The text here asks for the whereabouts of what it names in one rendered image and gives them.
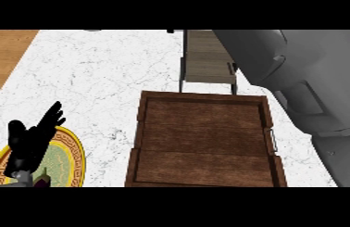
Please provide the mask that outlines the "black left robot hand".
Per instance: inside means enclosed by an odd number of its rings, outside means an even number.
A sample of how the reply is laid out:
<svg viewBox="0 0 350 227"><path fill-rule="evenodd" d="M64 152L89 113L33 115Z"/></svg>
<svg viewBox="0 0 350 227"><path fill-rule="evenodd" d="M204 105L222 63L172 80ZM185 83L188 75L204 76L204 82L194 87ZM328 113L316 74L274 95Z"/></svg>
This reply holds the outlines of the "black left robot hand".
<svg viewBox="0 0 350 227"><path fill-rule="evenodd" d="M20 171L33 173L42 164L49 142L65 122L62 103L56 102L48 110L39 124L30 129L20 120L9 122L9 162L5 175L11 178Z"/></svg>

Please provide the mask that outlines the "brown wooden tray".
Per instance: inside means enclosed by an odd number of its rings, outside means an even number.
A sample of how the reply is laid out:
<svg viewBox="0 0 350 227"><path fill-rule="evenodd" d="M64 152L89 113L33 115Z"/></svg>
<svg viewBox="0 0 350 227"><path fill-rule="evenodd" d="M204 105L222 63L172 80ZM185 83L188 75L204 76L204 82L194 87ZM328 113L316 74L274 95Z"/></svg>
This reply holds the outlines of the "brown wooden tray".
<svg viewBox="0 0 350 227"><path fill-rule="evenodd" d="M285 187L268 99L141 93L129 187Z"/></svg>

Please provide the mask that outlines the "yellow rimmed patterned plate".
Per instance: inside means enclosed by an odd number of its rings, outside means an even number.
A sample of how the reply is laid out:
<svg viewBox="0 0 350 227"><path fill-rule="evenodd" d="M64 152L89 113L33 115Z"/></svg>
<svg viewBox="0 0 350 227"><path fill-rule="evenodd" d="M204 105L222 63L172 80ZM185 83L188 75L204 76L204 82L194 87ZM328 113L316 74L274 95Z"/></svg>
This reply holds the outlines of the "yellow rimmed patterned plate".
<svg viewBox="0 0 350 227"><path fill-rule="evenodd" d="M83 186L83 144L74 132L61 126L56 127L39 169L31 174L33 181L45 174L51 177L49 187Z"/></svg>

